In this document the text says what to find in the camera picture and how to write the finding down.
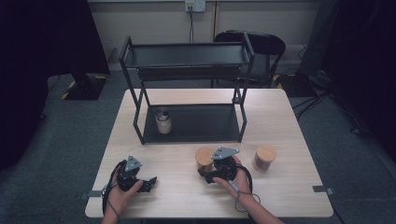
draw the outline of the wooden table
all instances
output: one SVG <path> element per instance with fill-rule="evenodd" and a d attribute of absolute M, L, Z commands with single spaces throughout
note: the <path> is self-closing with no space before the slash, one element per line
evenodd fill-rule
<path fill-rule="evenodd" d="M 229 103 L 233 90 L 148 89 L 148 94 L 153 104 L 217 104 Z M 117 163 L 133 155 L 143 163 L 137 177 L 149 180 L 158 176 L 158 181 L 150 193 L 134 196 L 125 217 L 245 218 L 246 214 L 235 211 L 234 199 L 225 189 L 206 184 L 197 172 L 195 151 L 223 146 L 240 149 L 236 156 L 251 172 L 254 193 L 275 216 L 330 217 L 332 207 L 326 192 L 313 190 L 322 182 L 285 92 L 248 90 L 245 110 L 247 128 L 242 143 L 141 145 L 132 125 L 135 106 L 128 90 L 92 189 L 102 189 Z M 146 111 L 142 108 L 139 125 L 144 125 Z M 277 151 L 265 173 L 252 166 L 255 151 L 263 144 Z M 102 199 L 90 198 L 85 212 L 88 217 L 102 217 Z"/>

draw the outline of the black curtain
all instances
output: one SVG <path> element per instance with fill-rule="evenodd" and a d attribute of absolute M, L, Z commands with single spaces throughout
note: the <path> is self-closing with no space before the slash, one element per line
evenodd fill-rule
<path fill-rule="evenodd" d="M 394 0 L 344 0 L 323 69 L 396 161 Z"/>
<path fill-rule="evenodd" d="M 298 69 L 300 74 L 310 77 L 312 81 L 318 84 L 322 84 L 319 79 L 320 77 L 318 77 L 318 71 L 322 65 L 323 57 L 332 34 L 332 27 L 337 16 L 340 1 L 319 1 L 312 33 Z"/>
<path fill-rule="evenodd" d="M 50 76 L 108 74 L 86 0 L 0 2 L 0 168 L 18 161 L 34 133 Z"/>

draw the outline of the cup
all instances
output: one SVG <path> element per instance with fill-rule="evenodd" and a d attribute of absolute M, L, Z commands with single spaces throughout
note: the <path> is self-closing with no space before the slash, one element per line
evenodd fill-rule
<path fill-rule="evenodd" d="M 159 133 L 167 134 L 172 131 L 171 115 L 168 108 L 159 107 L 155 113 L 155 120 Z"/>
<path fill-rule="evenodd" d="M 197 161 L 198 170 L 206 172 L 212 171 L 213 160 L 211 156 L 215 150 L 211 147 L 201 147 L 195 152 L 195 160 Z"/>
<path fill-rule="evenodd" d="M 271 145 L 259 146 L 253 160 L 253 168 L 259 172 L 265 172 L 276 158 L 276 150 Z"/>

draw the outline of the person's hand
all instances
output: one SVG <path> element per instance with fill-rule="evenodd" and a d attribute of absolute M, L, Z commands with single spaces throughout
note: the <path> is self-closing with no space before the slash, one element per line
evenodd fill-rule
<path fill-rule="evenodd" d="M 233 156 L 233 159 L 237 164 L 242 165 L 238 158 Z M 238 191 L 236 191 L 227 180 L 219 177 L 213 177 L 213 181 L 226 188 L 230 194 L 247 209 L 247 212 L 256 223 L 283 223 L 253 198 L 248 185 L 248 176 L 245 171 L 241 169 L 237 169 L 236 171 L 236 177 L 233 180 L 233 183 L 239 188 Z"/>
<path fill-rule="evenodd" d="M 104 224 L 118 223 L 120 215 L 143 185 L 143 180 L 139 180 L 128 191 L 123 191 L 117 184 L 117 172 L 113 175 L 112 182 L 113 188 L 108 194 L 106 211 L 102 220 Z"/>
<path fill-rule="evenodd" d="M 233 159 L 235 160 L 236 164 L 242 165 L 241 161 L 236 156 L 233 156 Z M 215 183 L 223 186 L 224 188 L 226 188 L 230 192 L 230 194 L 235 199 L 237 199 L 238 192 L 230 185 L 230 183 L 227 180 L 224 180 L 219 177 L 213 177 L 213 181 Z M 246 173 L 243 170 L 236 169 L 236 177 L 233 180 L 233 182 L 239 188 L 240 191 L 245 192 L 245 193 L 251 193 L 249 185 L 248 185 L 248 176 L 246 175 Z"/>

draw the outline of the black metal shelf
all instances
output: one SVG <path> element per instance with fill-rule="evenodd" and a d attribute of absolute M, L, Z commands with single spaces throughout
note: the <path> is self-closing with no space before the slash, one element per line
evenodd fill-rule
<path fill-rule="evenodd" d="M 248 83 L 243 93 L 236 80 L 243 64 L 248 74 L 254 61 L 254 52 L 245 35 L 241 43 L 133 45 L 127 36 L 120 53 L 120 65 L 134 99 L 136 112 L 134 128 L 142 143 L 186 142 L 241 142 L 247 125 L 244 101 Z M 137 97 L 128 68 L 137 70 L 142 86 Z M 145 88 L 147 81 L 233 78 L 235 87 L 229 104 L 152 105 Z M 145 130 L 141 133 L 137 121 L 143 97 L 148 105 Z M 242 126 L 238 126 L 235 105 L 242 113 Z M 158 132 L 154 109 L 166 106 L 171 114 L 172 132 Z"/>

